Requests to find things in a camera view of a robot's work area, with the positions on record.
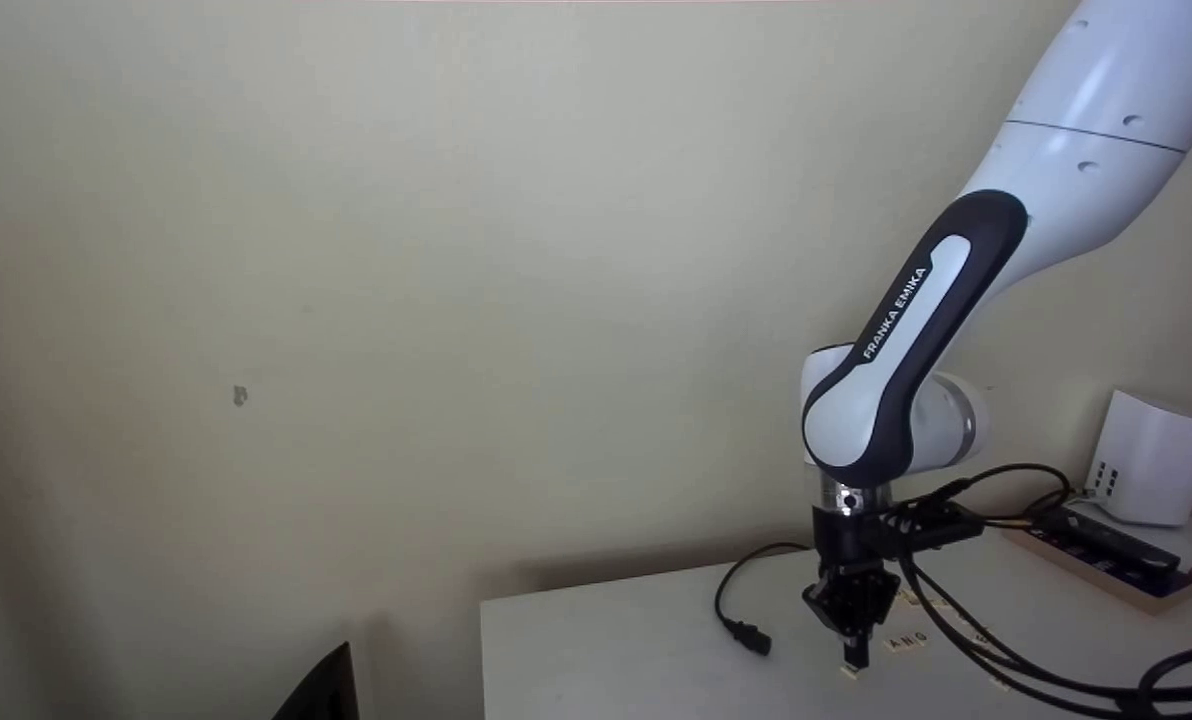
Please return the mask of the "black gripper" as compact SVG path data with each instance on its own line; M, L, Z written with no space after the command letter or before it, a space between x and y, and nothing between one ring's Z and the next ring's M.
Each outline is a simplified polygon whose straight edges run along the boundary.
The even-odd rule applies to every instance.
M843 642L843 668L871 663L871 626L888 615L901 578L883 567L870 517L812 513L815 578L804 588L810 608Z

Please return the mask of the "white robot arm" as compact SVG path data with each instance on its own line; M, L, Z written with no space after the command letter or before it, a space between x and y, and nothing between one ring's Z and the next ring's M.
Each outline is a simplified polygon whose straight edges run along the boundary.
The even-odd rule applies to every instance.
M847 344L804 359L801 450L820 473L810 608L870 660L896 598L888 484L958 465L974 411L936 374L1004 287L1118 241L1192 149L1192 0L1079 0L967 185Z

